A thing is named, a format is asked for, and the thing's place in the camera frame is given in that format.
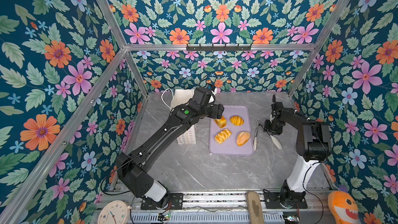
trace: bread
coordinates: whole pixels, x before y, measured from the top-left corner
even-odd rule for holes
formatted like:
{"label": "bread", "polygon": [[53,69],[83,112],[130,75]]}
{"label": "bread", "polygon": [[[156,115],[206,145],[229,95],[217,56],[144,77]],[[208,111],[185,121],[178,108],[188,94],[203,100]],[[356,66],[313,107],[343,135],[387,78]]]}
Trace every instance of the bread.
{"label": "bread", "polygon": [[241,126],[244,123],[243,119],[239,116],[232,116],[229,121],[236,126]]}
{"label": "bread", "polygon": [[226,119],[224,116],[221,117],[221,119],[214,119],[214,122],[218,125],[220,128],[224,128],[226,126]]}
{"label": "bread", "polygon": [[244,144],[246,144],[246,142],[249,140],[250,138],[250,132],[244,131],[244,132],[240,132],[238,137],[236,138],[236,144],[238,146],[242,146]]}
{"label": "bread", "polygon": [[231,137],[231,131],[228,129],[224,129],[222,130],[220,133],[218,133],[216,135],[216,137],[214,137],[214,140],[218,143],[218,144],[222,144],[224,143],[224,141],[227,140],[227,138]]}

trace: purple cutting board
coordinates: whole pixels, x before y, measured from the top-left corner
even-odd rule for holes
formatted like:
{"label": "purple cutting board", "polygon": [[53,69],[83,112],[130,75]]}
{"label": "purple cutting board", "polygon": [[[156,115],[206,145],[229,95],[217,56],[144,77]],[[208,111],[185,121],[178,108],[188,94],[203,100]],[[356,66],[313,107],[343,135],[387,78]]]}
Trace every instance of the purple cutting board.
{"label": "purple cutting board", "polygon": [[[251,137],[251,126],[249,119],[249,110],[245,106],[224,106],[224,112],[222,114],[226,119],[226,127],[219,128],[213,119],[210,120],[210,142],[209,150],[213,154],[224,154],[224,155],[246,155],[250,156],[254,153],[253,140]],[[244,123],[241,126],[233,125],[229,119],[232,116],[240,116]],[[218,144],[214,140],[214,137],[221,132],[223,129],[231,131],[231,137],[229,137],[224,143]],[[238,134],[243,131],[250,132],[250,139],[246,144],[238,146],[236,144],[236,138]]]}

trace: orange plush toy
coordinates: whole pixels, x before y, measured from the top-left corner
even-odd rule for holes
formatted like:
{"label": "orange plush toy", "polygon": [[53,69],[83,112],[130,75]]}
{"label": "orange plush toy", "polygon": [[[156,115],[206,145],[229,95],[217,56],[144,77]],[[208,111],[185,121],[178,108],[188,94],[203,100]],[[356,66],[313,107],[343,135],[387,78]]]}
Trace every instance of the orange plush toy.
{"label": "orange plush toy", "polygon": [[336,224],[360,224],[358,206],[346,192],[333,191],[329,194],[328,205]]}

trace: white cable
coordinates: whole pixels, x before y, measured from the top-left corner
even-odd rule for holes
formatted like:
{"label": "white cable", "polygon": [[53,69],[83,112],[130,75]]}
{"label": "white cable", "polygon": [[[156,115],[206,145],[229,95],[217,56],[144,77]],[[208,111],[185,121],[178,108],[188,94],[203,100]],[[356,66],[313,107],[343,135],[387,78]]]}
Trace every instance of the white cable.
{"label": "white cable", "polygon": [[172,108],[169,106],[169,105],[167,105],[166,104],[166,102],[164,102],[164,99],[163,99],[163,94],[167,91],[167,90],[170,90],[170,92],[172,92],[172,96],[173,96],[173,98],[174,98],[174,94],[173,94],[173,90],[171,89],[171,88],[167,88],[165,91],[163,91],[163,93],[162,93],[162,102],[170,109],[170,111],[172,110]]}

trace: clock face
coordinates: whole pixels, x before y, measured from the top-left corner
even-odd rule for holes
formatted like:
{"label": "clock face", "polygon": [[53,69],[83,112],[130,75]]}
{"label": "clock face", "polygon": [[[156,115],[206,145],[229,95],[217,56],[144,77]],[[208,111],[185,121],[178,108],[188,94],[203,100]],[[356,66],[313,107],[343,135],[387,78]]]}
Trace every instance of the clock face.
{"label": "clock face", "polygon": [[98,224],[124,224],[130,218],[130,209],[122,201],[113,201],[105,206],[98,218]]}

